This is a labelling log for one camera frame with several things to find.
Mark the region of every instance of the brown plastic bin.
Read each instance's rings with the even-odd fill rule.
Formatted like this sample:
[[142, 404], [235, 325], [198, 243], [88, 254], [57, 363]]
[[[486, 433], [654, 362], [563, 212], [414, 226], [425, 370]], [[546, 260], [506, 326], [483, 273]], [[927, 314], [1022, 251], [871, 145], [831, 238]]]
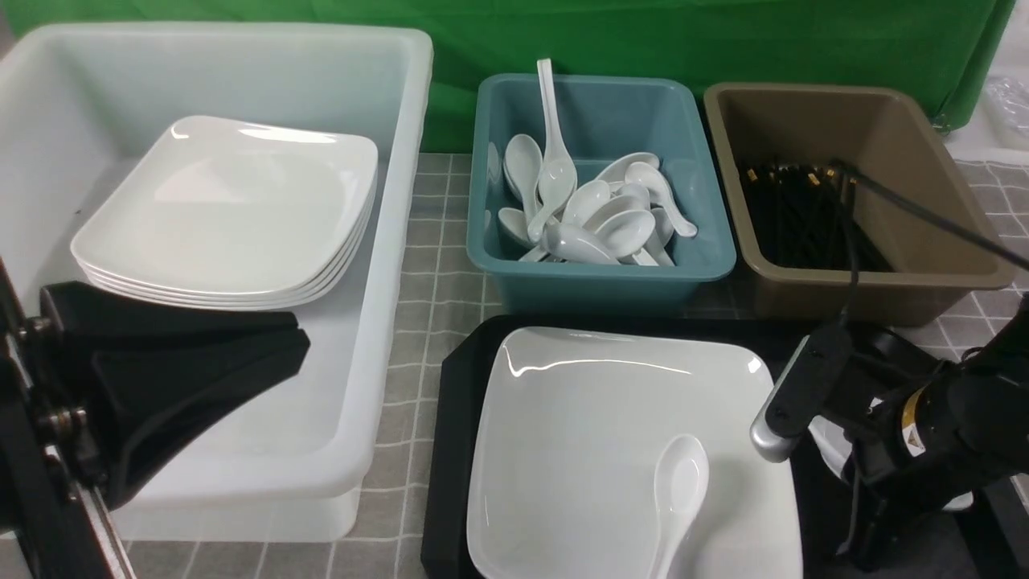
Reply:
[[[760, 318], [827, 319], [849, 272], [783, 267], [761, 255], [740, 184], [739, 161], [822, 165], [841, 158], [927, 209], [998, 241], [922, 110], [887, 88], [722, 83], [704, 95], [711, 139], [740, 253], [756, 274]], [[858, 187], [855, 218], [893, 266], [861, 273], [853, 320], [921, 326], [972, 289], [1010, 284], [1014, 267]]]

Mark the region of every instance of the white plastic bin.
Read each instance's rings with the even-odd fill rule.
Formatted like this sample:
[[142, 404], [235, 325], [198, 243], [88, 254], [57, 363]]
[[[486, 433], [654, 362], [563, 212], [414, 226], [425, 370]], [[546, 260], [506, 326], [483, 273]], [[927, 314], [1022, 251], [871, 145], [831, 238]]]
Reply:
[[383, 155], [353, 265], [294, 311], [312, 340], [300, 374], [215, 426], [116, 513], [127, 539], [330, 541], [353, 526], [431, 63], [415, 30], [213, 23], [50, 26], [0, 62], [0, 255], [28, 311], [40, 285], [82, 278], [70, 237], [178, 118], [353, 133]]

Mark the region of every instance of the black cable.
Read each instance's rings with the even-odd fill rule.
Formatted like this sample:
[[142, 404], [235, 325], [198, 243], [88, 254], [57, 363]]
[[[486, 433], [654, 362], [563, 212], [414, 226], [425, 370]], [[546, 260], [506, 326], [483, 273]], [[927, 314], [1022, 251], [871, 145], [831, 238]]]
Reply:
[[854, 196], [856, 185], [846, 173], [840, 175], [841, 179], [841, 190], [843, 190], [843, 215], [841, 219], [843, 220], [843, 240], [847, 247], [847, 260], [850, 263], [850, 285], [847, 287], [847, 299], [843, 303], [843, 309], [840, 311], [840, 317], [838, 322], [840, 326], [847, 326], [847, 321], [850, 318], [850, 305], [854, 301], [854, 297], [857, 296], [857, 282], [860, 276], [861, 263], [857, 258], [857, 243], [854, 241]]
[[1012, 251], [1010, 249], [1002, 247], [977, 232], [972, 232], [964, 228], [963, 226], [955, 223], [950, 219], [941, 217], [939, 215], [933, 213], [932, 211], [929, 211], [925, 207], [922, 207], [918, 203], [915, 203], [914, 201], [910, 201], [907, 197], [901, 196], [900, 194], [894, 192], [886, 185], [880, 183], [879, 181], [876, 181], [872, 177], [868, 177], [864, 173], [857, 170], [855, 167], [852, 167], [844, 162], [843, 160], [833, 159], [829, 165], [840, 171], [843, 171], [851, 178], [857, 179], [858, 183], [864, 185], [876, 194], [882, 196], [886, 201], [889, 201], [893, 205], [896, 205], [897, 207], [903, 209], [904, 211], [911, 213], [912, 215], [915, 215], [916, 217], [922, 219], [923, 221], [935, 225], [936, 227], [942, 228], [947, 232], [955, 237], [958, 237], [959, 239], [971, 243], [972, 245], [979, 247], [980, 249], [993, 253], [994, 255], [997, 255], [998, 257], [1015, 265], [1018, 265], [1019, 267], [1025, 270], [1029, 270], [1029, 259], [1026, 259], [1025, 257], [1019, 255], [1018, 253]]

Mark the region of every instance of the gray tiled surface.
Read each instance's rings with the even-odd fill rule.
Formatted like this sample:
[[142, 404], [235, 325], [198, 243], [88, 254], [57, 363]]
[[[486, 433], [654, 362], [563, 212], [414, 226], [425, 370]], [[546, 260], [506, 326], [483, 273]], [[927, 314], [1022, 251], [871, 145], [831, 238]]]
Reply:
[[[1029, 253], [1029, 173], [961, 164], [1005, 243]], [[376, 456], [357, 524], [334, 544], [137, 543], [141, 579], [419, 579], [418, 560], [438, 396], [439, 363], [483, 320], [502, 313], [492, 284], [464, 249], [469, 157], [423, 154], [407, 245]], [[957, 359], [1009, 320], [1021, 276], [1002, 292], [978, 292], [936, 322], [901, 333], [934, 356]], [[730, 279], [704, 287], [687, 316], [745, 318], [749, 286]], [[0, 542], [0, 576], [25, 576], [16, 546]]]

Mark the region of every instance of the teal plastic bin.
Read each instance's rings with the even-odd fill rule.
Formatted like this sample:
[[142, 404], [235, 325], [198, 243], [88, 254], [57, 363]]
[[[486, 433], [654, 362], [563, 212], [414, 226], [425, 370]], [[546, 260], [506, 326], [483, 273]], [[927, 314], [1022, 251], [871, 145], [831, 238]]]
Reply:
[[478, 88], [468, 206], [468, 256], [492, 276], [512, 313], [677, 316], [698, 285], [720, 279], [736, 248], [697, 103], [671, 80], [557, 76], [558, 110], [579, 183], [630, 152], [651, 151], [676, 201], [700, 232], [675, 239], [676, 266], [523, 262], [525, 249], [500, 230], [495, 215], [518, 207], [503, 178], [507, 141], [526, 133], [544, 143], [539, 82], [501, 74]]

